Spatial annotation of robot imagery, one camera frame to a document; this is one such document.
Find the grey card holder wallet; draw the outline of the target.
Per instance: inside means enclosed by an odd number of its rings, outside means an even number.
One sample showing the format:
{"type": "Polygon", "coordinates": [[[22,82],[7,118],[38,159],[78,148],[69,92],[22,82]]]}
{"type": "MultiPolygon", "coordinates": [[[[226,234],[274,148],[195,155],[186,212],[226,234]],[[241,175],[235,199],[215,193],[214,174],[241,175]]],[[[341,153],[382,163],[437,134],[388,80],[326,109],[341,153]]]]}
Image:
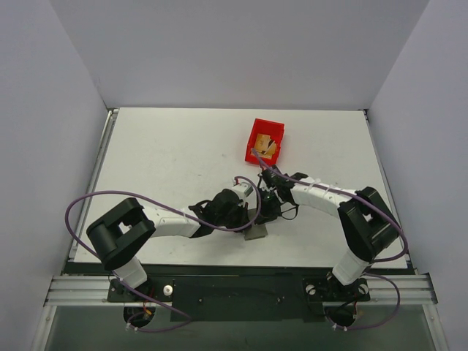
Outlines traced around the grey card holder wallet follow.
{"type": "Polygon", "coordinates": [[[267,236],[268,231],[265,224],[253,224],[250,228],[244,230],[245,241],[261,239],[267,236]]]}

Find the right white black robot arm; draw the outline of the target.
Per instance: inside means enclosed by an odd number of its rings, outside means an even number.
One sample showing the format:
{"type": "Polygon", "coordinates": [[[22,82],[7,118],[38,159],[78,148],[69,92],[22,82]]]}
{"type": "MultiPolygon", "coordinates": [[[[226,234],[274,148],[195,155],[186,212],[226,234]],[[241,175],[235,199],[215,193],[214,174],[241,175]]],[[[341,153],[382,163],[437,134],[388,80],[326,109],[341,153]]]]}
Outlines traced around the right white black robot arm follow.
{"type": "Polygon", "coordinates": [[[304,173],[281,174],[275,165],[263,168],[259,182],[265,188],[260,190],[261,211],[256,224],[282,217],[284,204],[290,204],[295,211],[307,206],[340,220],[347,251],[326,282],[328,294],[335,299],[349,295],[353,283],[399,238],[401,228],[379,192],[372,187],[341,189],[304,173]]]}

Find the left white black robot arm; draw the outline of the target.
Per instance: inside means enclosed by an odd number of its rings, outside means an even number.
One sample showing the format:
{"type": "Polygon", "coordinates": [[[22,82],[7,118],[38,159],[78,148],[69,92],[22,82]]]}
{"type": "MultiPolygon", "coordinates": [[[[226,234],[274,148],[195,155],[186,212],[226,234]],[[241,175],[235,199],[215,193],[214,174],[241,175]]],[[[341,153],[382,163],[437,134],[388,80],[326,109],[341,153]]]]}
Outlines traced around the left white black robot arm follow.
{"type": "Polygon", "coordinates": [[[239,183],[223,189],[213,200],[182,208],[182,215],[145,208],[136,198],[128,197],[90,224],[86,234],[104,269],[114,271],[125,283],[124,292],[132,300],[142,301],[148,297],[151,284],[136,254],[150,238],[202,238],[215,227],[241,232],[249,227],[246,198],[253,191],[239,183]]]}

